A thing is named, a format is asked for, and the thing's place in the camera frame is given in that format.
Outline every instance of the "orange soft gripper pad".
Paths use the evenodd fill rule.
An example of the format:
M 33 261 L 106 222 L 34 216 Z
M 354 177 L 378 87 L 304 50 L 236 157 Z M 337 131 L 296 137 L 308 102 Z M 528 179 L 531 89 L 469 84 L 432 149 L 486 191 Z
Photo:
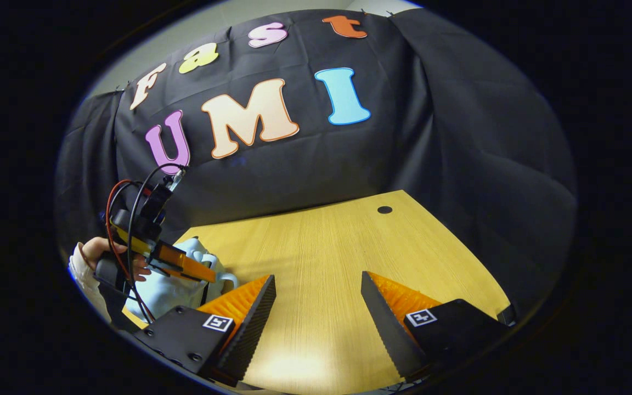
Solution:
M 233 339 L 233 336 L 240 328 L 240 324 L 243 323 L 246 315 L 248 315 L 248 311 L 253 306 L 260 290 L 263 285 L 265 285 L 265 282 L 269 277 L 270 275 L 265 275 L 251 281 L 250 283 L 241 285 L 235 290 L 226 292 L 224 295 L 215 298 L 215 300 L 204 303 L 196 309 L 204 313 L 233 318 L 235 321 L 235 328 L 233 328 L 233 332 L 228 335 L 228 339 L 226 339 L 223 346 L 224 348 L 228 345 L 228 343 L 230 343 L 230 340 Z
M 377 275 L 372 272 L 367 272 L 369 277 L 377 286 L 379 293 L 384 297 L 392 313 L 396 316 L 399 323 L 407 331 L 411 339 L 414 339 L 414 335 L 409 332 L 409 328 L 404 325 L 404 318 L 407 313 L 418 312 L 424 308 L 431 308 L 442 305 L 434 298 L 429 298 L 426 295 L 414 291 L 411 288 L 404 287 L 396 281 L 389 280 L 386 277 Z

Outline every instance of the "human hand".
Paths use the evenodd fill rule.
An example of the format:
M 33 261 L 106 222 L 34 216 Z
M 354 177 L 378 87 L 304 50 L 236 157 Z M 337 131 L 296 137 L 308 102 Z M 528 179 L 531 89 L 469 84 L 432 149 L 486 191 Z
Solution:
M 120 245 L 117 242 L 113 242 L 116 252 L 124 253 L 128 250 L 125 245 Z M 83 244 L 80 248 L 83 258 L 85 258 L 87 264 L 96 270 L 97 262 L 104 252 L 112 252 L 109 248 L 109 241 L 105 238 L 93 238 L 90 241 Z M 133 257 L 133 277 L 136 281 L 143 282 L 145 277 L 143 275 L 150 275 L 151 271 L 147 268 L 145 258 L 140 253 L 136 253 Z

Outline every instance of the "letter m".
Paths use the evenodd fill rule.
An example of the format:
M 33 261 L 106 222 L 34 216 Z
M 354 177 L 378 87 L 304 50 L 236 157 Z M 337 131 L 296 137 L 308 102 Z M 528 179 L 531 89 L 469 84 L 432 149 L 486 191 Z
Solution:
M 245 108 L 239 105 L 229 95 L 219 95 L 201 106 L 201 111 L 207 112 L 213 129 L 213 140 L 216 147 L 211 150 L 211 156 L 216 159 L 227 157 L 238 151 L 238 143 L 230 139 L 231 130 L 241 142 L 253 145 L 258 128 L 258 120 L 263 122 L 260 139 L 273 142 L 281 138 L 290 137 L 299 131 L 299 125 L 291 122 L 286 112 L 281 88 L 284 80 L 274 78 L 258 83 Z

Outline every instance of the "table surface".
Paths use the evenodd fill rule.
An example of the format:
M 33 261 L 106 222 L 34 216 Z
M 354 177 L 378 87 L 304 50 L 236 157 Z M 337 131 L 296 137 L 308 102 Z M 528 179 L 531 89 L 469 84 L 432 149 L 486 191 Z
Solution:
M 509 305 L 484 265 L 402 190 L 191 228 L 178 242 L 194 236 L 241 284 L 274 274 L 276 300 L 243 379 L 269 390 L 357 393 L 402 380 L 360 294 L 363 270 L 442 303 L 464 298 L 494 319 Z

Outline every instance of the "white wall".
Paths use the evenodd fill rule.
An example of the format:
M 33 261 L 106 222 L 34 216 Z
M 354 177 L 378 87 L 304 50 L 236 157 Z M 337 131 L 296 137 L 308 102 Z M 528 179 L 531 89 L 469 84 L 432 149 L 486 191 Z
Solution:
M 228 0 L 188 15 L 136 47 L 90 87 L 88 97 L 112 92 L 116 87 L 125 88 L 129 80 L 160 64 L 169 53 L 182 48 L 191 38 L 210 35 L 261 16 L 318 8 L 358 11 L 364 8 L 367 13 L 389 16 L 387 10 L 397 13 L 417 7 L 403 0 Z

